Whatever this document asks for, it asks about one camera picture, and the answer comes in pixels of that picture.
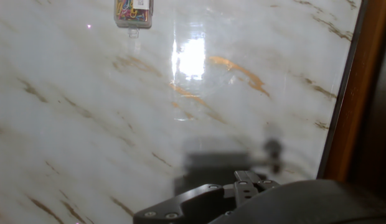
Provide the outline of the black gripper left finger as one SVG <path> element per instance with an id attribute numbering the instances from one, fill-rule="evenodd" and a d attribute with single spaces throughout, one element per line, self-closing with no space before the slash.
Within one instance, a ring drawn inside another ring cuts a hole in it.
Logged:
<path id="1" fill-rule="evenodd" d="M 137 212 L 134 224 L 211 223 L 258 194 L 259 176 L 252 171 L 234 172 L 236 182 L 204 184 Z"/>

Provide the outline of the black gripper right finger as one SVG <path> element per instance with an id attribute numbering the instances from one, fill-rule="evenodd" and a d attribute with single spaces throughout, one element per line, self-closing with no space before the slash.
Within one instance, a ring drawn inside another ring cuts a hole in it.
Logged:
<path id="1" fill-rule="evenodd" d="M 258 182 L 258 186 L 262 190 L 268 190 L 268 189 L 273 189 L 273 188 L 279 186 L 279 183 L 277 183 L 273 180 L 260 180 Z"/>

